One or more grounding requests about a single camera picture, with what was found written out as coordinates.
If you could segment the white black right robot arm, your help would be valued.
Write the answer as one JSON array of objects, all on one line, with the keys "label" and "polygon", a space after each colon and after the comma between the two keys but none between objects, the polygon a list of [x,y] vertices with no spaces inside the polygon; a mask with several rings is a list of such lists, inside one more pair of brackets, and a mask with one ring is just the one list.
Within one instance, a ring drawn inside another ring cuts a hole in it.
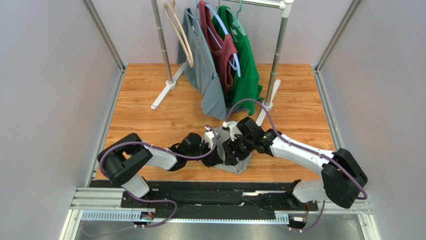
[{"label": "white black right robot arm", "polygon": [[300,203],[330,200],[337,206],[349,209],[365,194],[368,177],[350,151],[316,148],[289,138],[275,127],[264,131],[250,118],[225,121],[222,128],[229,132],[225,152],[235,161],[253,151],[271,157],[290,160],[303,166],[320,178],[295,180],[285,193]]}]

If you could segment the light grey cloth napkin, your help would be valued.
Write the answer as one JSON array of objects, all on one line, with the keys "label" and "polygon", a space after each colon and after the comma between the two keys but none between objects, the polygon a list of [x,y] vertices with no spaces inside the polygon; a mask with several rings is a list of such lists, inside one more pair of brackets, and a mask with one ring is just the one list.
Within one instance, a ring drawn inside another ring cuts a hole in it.
[{"label": "light grey cloth napkin", "polygon": [[[227,152],[225,151],[223,147],[223,143],[225,143],[226,141],[228,141],[228,139],[231,138],[230,133],[227,130],[224,130],[221,126],[215,127],[214,131],[217,136],[217,141],[216,141],[217,153],[222,162],[214,165],[213,167],[226,172],[234,173],[237,175],[243,173],[248,168],[249,163],[252,159],[253,153],[250,152],[245,159],[239,158],[235,153],[227,154]],[[227,159],[229,159],[229,162],[230,162],[231,158],[235,159],[236,164],[226,165]]]}]

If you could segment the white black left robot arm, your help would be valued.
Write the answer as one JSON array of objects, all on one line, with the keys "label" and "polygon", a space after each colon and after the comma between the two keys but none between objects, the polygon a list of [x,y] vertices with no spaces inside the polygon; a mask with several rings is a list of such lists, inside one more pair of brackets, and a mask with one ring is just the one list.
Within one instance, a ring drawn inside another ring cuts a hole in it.
[{"label": "white black left robot arm", "polygon": [[132,197],[142,198],[150,192],[146,180],[139,175],[144,166],[170,172],[184,168],[189,161],[221,161],[217,154],[219,133],[208,130],[203,136],[190,133],[182,142],[169,148],[149,144],[130,133],[97,155],[99,169],[114,187],[122,187]]}]

